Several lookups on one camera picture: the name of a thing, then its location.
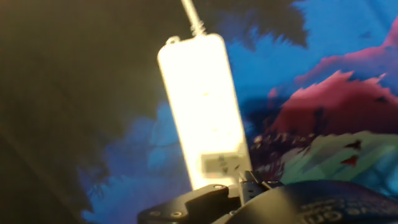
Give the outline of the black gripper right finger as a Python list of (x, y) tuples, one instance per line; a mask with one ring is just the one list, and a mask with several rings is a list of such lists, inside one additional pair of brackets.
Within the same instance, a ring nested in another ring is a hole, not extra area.
[(241, 204), (246, 204), (263, 192), (282, 185), (279, 180), (265, 179), (259, 171), (253, 170), (240, 172), (238, 180), (238, 192)]

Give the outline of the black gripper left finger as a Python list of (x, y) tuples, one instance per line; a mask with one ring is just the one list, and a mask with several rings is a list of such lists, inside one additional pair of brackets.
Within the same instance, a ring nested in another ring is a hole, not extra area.
[(237, 188), (210, 184), (143, 210), (137, 224), (214, 223), (240, 206)]

